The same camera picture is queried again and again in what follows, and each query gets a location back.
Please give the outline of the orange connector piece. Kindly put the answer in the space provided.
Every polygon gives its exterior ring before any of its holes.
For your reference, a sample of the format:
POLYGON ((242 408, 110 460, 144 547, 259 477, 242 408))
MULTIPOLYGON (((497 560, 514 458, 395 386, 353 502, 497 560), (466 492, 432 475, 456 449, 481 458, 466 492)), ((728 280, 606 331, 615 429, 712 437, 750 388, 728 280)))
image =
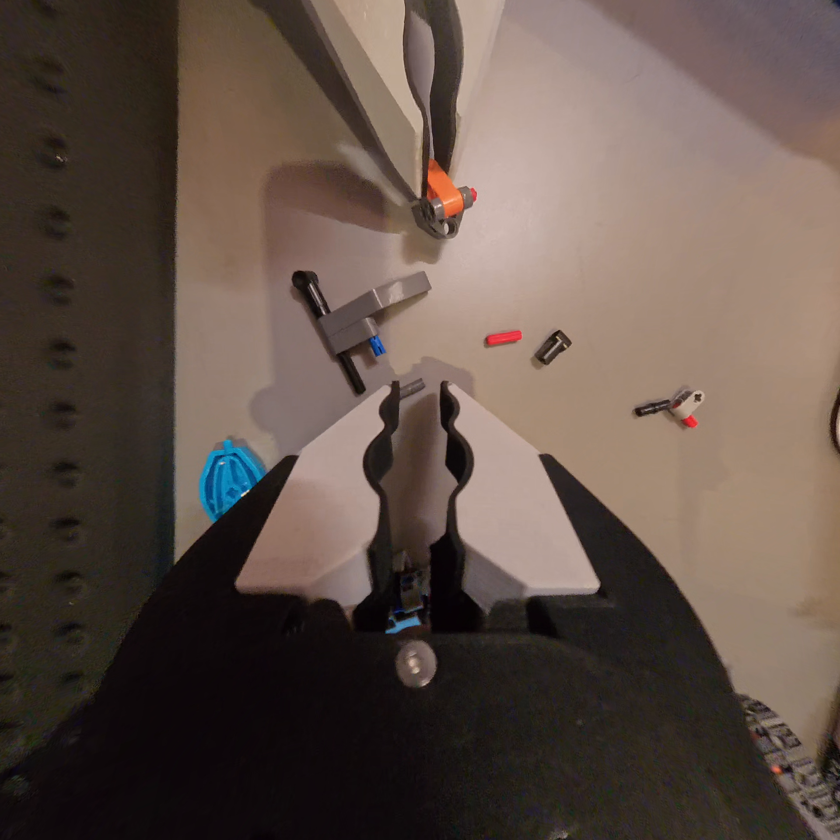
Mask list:
POLYGON ((465 209, 465 199, 448 173, 431 157, 427 164, 427 199, 438 200, 443 207, 443 217, 453 217, 465 209))

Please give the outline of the grey beam black axle assembly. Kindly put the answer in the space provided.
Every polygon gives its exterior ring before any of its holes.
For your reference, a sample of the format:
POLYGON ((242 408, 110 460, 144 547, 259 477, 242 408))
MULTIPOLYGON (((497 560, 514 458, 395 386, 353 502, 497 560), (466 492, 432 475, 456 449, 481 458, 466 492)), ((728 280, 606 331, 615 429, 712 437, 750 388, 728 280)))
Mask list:
POLYGON ((368 343, 375 357, 385 353, 375 316, 431 290, 427 273, 421 270, 404 278, 389 280, 332 310, 313 271, 297 270, 292 274, 291 282, 308 305, 330 353, 341 365, 356 395, 364 394, 366 387, 355 367, 351 351, 368 343))

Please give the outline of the dark grey connector piece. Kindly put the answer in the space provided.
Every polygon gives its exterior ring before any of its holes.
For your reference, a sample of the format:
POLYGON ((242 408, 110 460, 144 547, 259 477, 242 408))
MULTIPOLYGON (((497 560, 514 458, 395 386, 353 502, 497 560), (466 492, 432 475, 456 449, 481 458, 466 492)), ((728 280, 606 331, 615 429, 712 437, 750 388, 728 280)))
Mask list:
POLYGON ((466 210, 474 206, 469 203, 467 186, 459 188, 464 199, 465 209, 453 217, 443 217, 443 207, 438 200, 431 203, 426 197, 420 198, 413 205, 413 215, 417 225, 436 239, 450 240, 457 236, 466 210))

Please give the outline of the black perforated board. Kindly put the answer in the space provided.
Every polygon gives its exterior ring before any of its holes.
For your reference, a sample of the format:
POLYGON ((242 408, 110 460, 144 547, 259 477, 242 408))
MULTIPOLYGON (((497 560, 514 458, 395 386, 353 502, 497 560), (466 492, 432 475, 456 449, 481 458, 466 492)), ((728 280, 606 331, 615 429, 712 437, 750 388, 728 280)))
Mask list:
POLYGON ((173 560, 178 9, 1 2, 3 774, 173 560))

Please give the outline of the translucent blue plastic tool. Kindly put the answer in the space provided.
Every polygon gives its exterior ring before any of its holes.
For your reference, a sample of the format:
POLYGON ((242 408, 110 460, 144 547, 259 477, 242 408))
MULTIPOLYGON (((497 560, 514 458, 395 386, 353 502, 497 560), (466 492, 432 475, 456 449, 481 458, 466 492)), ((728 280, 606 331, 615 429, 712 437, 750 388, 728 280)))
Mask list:
POLYGON ((205 459, 199 479, 199 499, 216 522, 267 474, 263 461, 240 438, 226 438, 205 459))

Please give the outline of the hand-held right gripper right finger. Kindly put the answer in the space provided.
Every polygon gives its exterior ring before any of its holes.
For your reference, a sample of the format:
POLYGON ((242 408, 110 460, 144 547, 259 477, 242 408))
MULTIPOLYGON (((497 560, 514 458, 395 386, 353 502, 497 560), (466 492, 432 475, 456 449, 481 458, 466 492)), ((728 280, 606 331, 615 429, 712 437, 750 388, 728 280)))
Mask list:
POLYGON ((440 385, 439 412, 456 484, 444 535, 430 549, 433 612, 599 592, 540 452, 451 382, 440 385))

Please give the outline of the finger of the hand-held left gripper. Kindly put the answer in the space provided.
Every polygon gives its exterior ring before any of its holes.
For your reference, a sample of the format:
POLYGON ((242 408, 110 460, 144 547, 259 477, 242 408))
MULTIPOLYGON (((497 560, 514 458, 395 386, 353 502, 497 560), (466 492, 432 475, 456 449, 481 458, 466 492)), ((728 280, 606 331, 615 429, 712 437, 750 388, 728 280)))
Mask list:
POLYGON ((429 1, 434 43, 429 118, 432 157, 454 170, 497 39, 503 1, 429 1))
POLYGON ((404 2, 254 1, 361 148, 409 203, 424 185, 427 127, 405 67, 404 2))

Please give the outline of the small black bush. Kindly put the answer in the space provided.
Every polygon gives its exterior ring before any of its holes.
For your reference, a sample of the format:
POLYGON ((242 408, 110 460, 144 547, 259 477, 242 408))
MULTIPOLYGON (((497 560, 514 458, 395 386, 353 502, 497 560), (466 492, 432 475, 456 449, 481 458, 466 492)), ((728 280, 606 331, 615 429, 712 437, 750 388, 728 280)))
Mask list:
POLYGON ((572 345, 569 336, 561 329, 551 332, 540 344, 533 355, 533 359, 541 366, 548 366, 559 355, 567 351, 572 345))

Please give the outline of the small white connector assembly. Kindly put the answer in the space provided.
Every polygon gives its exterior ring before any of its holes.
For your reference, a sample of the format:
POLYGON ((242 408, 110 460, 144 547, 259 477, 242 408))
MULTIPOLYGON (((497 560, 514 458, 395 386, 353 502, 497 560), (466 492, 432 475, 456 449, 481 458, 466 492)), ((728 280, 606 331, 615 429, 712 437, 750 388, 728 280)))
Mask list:
POLYGON ((636 406, 636 417, 668 415, 678 425, 693 429, 698 426, 697 409, 704 403, 706 395, 701 390, 684 388, 668 399, 662 399, 636 406))

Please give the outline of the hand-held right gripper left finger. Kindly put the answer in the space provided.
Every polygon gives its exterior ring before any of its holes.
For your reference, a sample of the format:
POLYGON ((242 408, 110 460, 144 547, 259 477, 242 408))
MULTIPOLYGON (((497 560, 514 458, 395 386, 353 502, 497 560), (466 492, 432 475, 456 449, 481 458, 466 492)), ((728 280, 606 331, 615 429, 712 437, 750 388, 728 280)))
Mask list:
POLYGON ((355 607, 372 593, 369 548, 381 502, 363 458, 400 403, 393 383, 300 452, 235 582, 243 595, 296 595, 355 607))

